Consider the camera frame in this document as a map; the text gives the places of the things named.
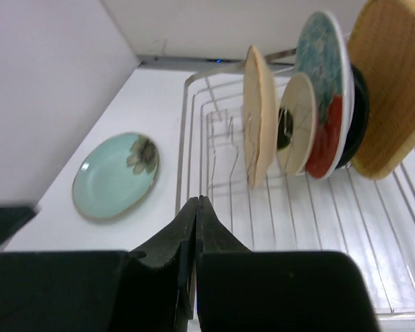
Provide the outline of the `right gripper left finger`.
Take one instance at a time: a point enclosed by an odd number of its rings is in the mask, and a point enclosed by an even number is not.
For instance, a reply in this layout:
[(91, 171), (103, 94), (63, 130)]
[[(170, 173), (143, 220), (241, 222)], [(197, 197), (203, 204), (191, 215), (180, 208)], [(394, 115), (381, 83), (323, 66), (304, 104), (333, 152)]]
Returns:
[(165, 304), (174, 297), (188, 318), (194, 316), (197, 207), (198, 199), (190, 198), (167, 226), (130, 252), (147, 297), (166, 296)]

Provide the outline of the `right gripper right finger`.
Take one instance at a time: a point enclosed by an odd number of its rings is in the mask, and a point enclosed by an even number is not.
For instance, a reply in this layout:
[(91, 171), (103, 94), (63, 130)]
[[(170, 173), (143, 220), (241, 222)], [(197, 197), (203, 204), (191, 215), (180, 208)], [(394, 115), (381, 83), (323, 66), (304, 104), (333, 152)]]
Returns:
[(220, 222), (210, 199), (199, 196), (196, 210), (196, 253), (250, 252)]

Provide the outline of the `beige bird painted plate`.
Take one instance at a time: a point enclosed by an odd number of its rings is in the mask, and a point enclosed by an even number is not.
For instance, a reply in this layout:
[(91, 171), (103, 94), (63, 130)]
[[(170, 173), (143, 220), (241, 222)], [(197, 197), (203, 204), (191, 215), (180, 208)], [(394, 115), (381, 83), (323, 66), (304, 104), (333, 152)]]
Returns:
[(276, 155), (277, 112), (274, 76), (259, 49), (251, 45), (243, 77), (243, 146), (252, 189), (262, 183)]

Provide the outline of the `cream bowl with black marks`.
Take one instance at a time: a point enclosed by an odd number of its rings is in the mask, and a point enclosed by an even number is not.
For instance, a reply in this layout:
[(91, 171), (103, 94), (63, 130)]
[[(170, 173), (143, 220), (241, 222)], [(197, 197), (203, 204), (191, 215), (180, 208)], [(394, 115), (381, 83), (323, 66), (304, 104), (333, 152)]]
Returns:
[(296, 175), (304, 169), (314, 145), (317, 119), (311, 79), (297, 73), (286, 85), (279, 106), (277, 160), (283, 173)]

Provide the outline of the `small black plate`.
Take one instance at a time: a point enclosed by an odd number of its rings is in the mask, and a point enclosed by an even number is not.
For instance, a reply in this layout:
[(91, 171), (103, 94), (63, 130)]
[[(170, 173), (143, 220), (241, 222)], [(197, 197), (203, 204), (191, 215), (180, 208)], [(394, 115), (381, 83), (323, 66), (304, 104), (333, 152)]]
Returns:
[(341, 159), (337, 169), (347, 165), (359, 150), (362, 140), (365, 136), (369, 122), (369, 92), (367, 83), (361, 71), (351, 65), (354, 82), (354, 108), (351, 125), (347, 134)]

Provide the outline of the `red and teal plate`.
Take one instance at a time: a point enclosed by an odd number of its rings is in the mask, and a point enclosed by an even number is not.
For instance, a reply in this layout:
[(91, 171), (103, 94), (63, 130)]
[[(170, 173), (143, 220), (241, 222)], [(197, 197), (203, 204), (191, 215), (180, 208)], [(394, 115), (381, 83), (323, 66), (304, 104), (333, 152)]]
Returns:
[(335, 15), (316, 11), (299, 35), (295, 70), (308, 75), (317, 103), (317, 131), (306, 171), (328, 178), (342, 157), (353, 114), (353, 76)]

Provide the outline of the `orange woven square plate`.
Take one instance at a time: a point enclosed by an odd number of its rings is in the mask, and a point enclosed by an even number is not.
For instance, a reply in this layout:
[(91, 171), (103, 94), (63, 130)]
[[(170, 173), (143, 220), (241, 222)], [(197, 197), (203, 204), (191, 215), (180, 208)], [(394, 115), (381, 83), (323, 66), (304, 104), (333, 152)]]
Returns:
[(382, 179), (415, 148), (415, 1), (366, 2), (347, 48), (370, 107), (351, 163), (365, 178)]

